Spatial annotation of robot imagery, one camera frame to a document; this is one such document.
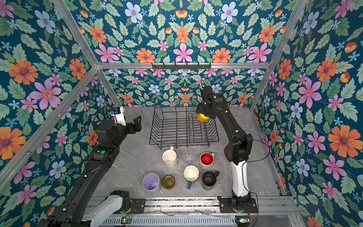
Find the yellow mug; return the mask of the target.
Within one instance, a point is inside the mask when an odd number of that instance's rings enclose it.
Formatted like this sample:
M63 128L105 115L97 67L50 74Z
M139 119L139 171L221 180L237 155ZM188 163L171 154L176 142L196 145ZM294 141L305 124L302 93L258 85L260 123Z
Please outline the yellow mug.
M207 116L205 116L204 114L198 114L198 120L200 121L200 122L203 122L203 123L205 123L205 122L207 122L208 120L209 120L210 118L209 117L207 117Z

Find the black mug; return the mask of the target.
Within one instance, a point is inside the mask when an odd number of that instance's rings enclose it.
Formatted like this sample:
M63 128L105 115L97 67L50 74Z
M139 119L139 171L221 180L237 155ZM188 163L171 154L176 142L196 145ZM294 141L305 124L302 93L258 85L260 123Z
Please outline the black mug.
M201 181L201 186L204 190L206 191L211 191L217 182L217 177L219 176L219 172L215 171L215 172L210 172L207 171L202 175L202 181Z

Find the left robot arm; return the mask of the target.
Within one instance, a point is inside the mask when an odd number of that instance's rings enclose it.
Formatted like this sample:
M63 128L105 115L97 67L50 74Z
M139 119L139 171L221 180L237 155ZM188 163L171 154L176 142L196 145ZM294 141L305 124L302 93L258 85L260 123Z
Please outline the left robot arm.
M85 169L64 202L40 227L99 227L116 211L128 213L132 207L130 193L115 190L91 211L86 207L100 181L117 158L121 143L129 134L141 131L141 116L125 125L106 120L96 129L98 144L91 151Z

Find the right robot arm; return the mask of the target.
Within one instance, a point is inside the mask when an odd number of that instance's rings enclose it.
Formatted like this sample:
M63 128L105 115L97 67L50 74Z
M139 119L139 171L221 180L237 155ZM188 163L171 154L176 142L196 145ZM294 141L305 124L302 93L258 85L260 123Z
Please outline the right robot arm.
M231 205L234 210L242 211L251 202L251 192L247 181L247 161L251 153L253 137L239 126L223 94L216 93L211 86L201 88L200 93L202 101L198 103L196 110L198 119L206 122L217 118L228 137L224 154L231 163L233 175Z

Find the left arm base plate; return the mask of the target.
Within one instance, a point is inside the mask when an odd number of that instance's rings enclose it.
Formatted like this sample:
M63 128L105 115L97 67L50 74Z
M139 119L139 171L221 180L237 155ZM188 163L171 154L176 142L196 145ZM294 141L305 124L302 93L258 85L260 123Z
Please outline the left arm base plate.
M143 214L146 207L146 199L131 199L129 208L121 208L113 214L120 214L126 216L127 214Z

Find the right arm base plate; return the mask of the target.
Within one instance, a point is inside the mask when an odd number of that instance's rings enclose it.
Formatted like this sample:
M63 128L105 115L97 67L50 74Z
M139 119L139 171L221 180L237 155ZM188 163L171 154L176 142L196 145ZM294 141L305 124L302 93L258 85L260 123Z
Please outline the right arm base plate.
M221 213L258 213L258 205L252 197L217 197Z

